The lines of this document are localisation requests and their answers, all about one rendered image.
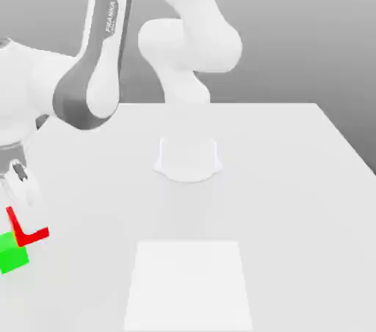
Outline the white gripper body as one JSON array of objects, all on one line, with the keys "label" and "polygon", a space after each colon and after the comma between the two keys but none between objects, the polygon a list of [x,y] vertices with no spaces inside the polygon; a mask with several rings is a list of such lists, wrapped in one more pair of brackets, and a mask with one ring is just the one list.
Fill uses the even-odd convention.
[{"label": "white gripper body", "polygon": [[0,174],[0,234],[11,230],[6,208],[11,206],[26,234],[48,225],[48,212],[37,178],[26,172],[21,181],[17,174]]}]

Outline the small red cube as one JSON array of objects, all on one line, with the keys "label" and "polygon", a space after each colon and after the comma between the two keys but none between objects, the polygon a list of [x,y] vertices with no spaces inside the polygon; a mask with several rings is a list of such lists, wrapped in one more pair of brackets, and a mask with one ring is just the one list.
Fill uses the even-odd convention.
[{"label": "small red cube", "polygon": [[32,234],[24,233],[13,208],[11,206],[7,206],[6,212],[10,220],[10,225],[12,226],[12,229],[14,231],[16,242],[20,248],[49,237],[50,233],[48,227],[37,230]]}]

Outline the small green cube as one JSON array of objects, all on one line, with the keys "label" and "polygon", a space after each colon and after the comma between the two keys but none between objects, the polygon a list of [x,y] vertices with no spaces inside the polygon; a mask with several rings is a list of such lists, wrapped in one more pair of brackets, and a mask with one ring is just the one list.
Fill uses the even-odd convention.
[{"label": "small green cube", "polygon": [[0,234],[0,273],[6,274],[29,263],[25,247],[19,247],[13,232]]}]

